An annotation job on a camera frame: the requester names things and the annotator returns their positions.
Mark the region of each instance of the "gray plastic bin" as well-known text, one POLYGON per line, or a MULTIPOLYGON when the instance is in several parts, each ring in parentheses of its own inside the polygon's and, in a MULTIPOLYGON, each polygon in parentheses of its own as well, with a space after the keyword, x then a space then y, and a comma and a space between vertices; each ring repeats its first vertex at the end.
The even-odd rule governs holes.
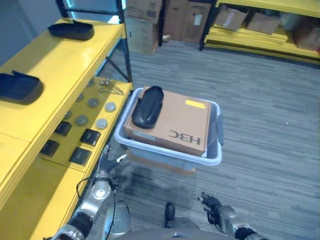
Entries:
POLYGON ((221 162, 222 145, 224 142, 223 121, 220 113, 220 107, 214 101, 209 101, 211 102, 211 114, 207 138, 207 150, 202 154, 202 156, 174 151, 127 138, 124 125, 142 90, 142 88, 138 88, 132 93, 131 99, 115 129, 114 137, 118 143, 126 145, 129 151, 137 157, 171 165, 184 170, 191 170, 199 164, 215 166, 221 162))

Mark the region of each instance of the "yellow label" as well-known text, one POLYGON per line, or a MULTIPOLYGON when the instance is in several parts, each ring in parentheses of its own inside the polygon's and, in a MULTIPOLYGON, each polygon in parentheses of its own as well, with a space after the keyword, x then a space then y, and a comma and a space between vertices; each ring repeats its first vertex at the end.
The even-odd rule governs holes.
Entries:
POLYGON ((206 105, 202 102, 198 102, 198 101, 192 101, 192 100, 185 100, 185 104, 196 107, 196 108, 200 108, 200 109, 205 109, 206 105))

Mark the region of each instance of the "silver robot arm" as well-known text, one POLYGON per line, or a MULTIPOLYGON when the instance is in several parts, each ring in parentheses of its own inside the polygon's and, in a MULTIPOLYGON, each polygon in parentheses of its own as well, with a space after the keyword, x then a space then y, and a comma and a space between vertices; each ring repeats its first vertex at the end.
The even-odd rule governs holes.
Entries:
POLYGON ((268 240, 244 222, 231 206, 222 205, 217 198, 204 192, 201 193, 198 200, 208 207, 204 208, 207 212, 207 219, 220 232, 240 240, 268 240))
POLYGON ((108 160, 109 146, 106 145, 99 159, 97 174, 89 195, 82 201, 66 225, 62 226, 51 240, 85 240, 99 214, 101 205, 109 198, 115 186, 109 179, 110 171, 127 155, 108 160))

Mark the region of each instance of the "cardboard box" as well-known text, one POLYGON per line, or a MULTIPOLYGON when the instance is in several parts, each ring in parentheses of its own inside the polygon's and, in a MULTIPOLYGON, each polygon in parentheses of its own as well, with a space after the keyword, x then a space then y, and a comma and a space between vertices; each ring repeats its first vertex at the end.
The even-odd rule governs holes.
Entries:
POLYGON ((292 34, 298 48, 319 51, 320 26, 317 19, 305 17, 299 27, 292 34))
POLYGON ((185 17, 182 41, 199 43, 205 29, 211 4, 201 2, 188 2, 185 17))
POLYGON ((164 35, 171 35, 172 40, 182 40, 187 10, 188 0, 168 0, 165 3, 164 35))
MULTIPOLYGON (((140 97, 148 88, 144 87, 140 97)), ((170 91, 163 91, 163 94, 162 109, 154 128, 135 126, 131 112, 124 125, 126 135, 139 142, 195 156, 202 155, 207 148, 210 102, 170 91)))
POLYGON ((150 20, 158 24, 163 0, 126 0, 125 14, 128 17, 150 20))
POLYGON ((129 51, 139 54, 154 54, 158 46, 158 26, 150 20, 125 18, 129 51))
POLYGON ((217 24, 225 29, 237 31, 248 15, 247 12, 242 12, 237 9, 229 8, 225 5, 220 7, 219 13, 215 18, 214 24, 217 24))
POLYGON ((267 16, 256 12, 254 13, 246 29, 265 34, 272 34, 278 28, 280 23, 280 17, 267 16))
POLYGON ((191 176, 196 172, 196 168, 195 167, 192 168, 191 170, 184 170, 182 168, 178 168, 178 167, 175 167, 175 166, 171 166, 171 165, 164 164, 164 163, 157 162, 157 161, 150 161, 148 159, 135 156, 129 150, 127 150, 126 153, 128 155, 128 159, 130 161, 135 161, 135 162, 139 162, 139 163, 142 163, 142 164, 147 164, 147 165, 150 165, 151 167, 165 169, 165 170, 168 170, 168 171, 176 173, 176 174, 191 176))

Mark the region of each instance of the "yellow shelf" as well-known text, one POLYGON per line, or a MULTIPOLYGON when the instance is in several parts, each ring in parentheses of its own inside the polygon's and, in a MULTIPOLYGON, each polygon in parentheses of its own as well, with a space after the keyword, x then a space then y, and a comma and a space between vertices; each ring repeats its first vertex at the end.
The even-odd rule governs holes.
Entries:
MULTIPOLYGON (((91 175, 132 89, 131 83, 113 80, 112 82, 124 92, 124 95, 99 93, 100 82, 104 78, 93 79, 94 84, 87 86, 82 92, 83 100, 75 102, 71 107, 71 117, 64 120, 72 124, 68 134, 62 136, 53 133, 49 138, 60 144, 57 151, 52 157, 39 153, 0 211, 1 240, 41 240, 44 237, 52 237, 59 227, 70 219, 78 202, 76 185, 81 179, 91 175), (99 99, 99 105, 89 108, 87 102, 93 97, 99 99), (115 103, 114 112, 105 111, 108 102, 115 103), (88 123, 85 126, 77 126, 75 119, 83 114, 88 117, 88 123), (95 127, 96 120, 100 118, 107 120, 107 128, 100 130, 95 127), (101 134, 95 146, 80 142, 87 128, 101 134), (76 147, 91 151, 84 166, 69 162, 76 147)), ((80 192, 85 184, 84 181, 80 185, 80 192)))
POLYGON ((220 4, 233 4, 277 10, 316 18, 320 17, 319 0, 217 0, 216 6, 218 7, 220 4))
POLYGON ((301 62, 310 63, 310 64, 320 63, 318 59, 289 55, 286 53, 268 51, 268 50, 257 49, 257 48, 248 48, 248 47, 243 47, 239 45, 224 44, 221 42, 207 42, 206 44, 204 44, 204 46, 207 48, 228 49, 228 50, 241 51, 241 52, 246 52, 251 54, 267 55, 271 57, 290 59, 290 60, 301 61, 301 62))
MULTIPOLYGON (((69 21, 63 18, 58 22, 69 21)), ((126 37, 123 24, 79 21, 93 25, 93 38, 59 38, 46 30, 0 67, 0 73, 15 70, 38 77, 44 84, 42 95, 30 105, 0 100, 0 134, 21 143, 19 154, 11 153, 7 144, 1 146, 5 153, 1 154, 1 166, 6 167, 0 171, 0 209, 105 57, 126 37)))
POLYGON ((319 53, 307 49, 301 49, 296 46, 291 36, 288 35, 288 41, 283 44, 270 44, 267 42, 250 41, 244 37, 237 37, 233 35, 222 35, 222 34, 209 34, 205 37, 204 42, 214 41, 220 44, 227 43, 232 45, 242 46, 243 48, 257 48, 265 51, 280 52, 283 54, 290 54, 301 57, 308 57, 313 59, 319 59, 319 53))
POLYGON ((0 239, 52 237, 83 177, 81 171, 36 159, 0 211, 0 239))

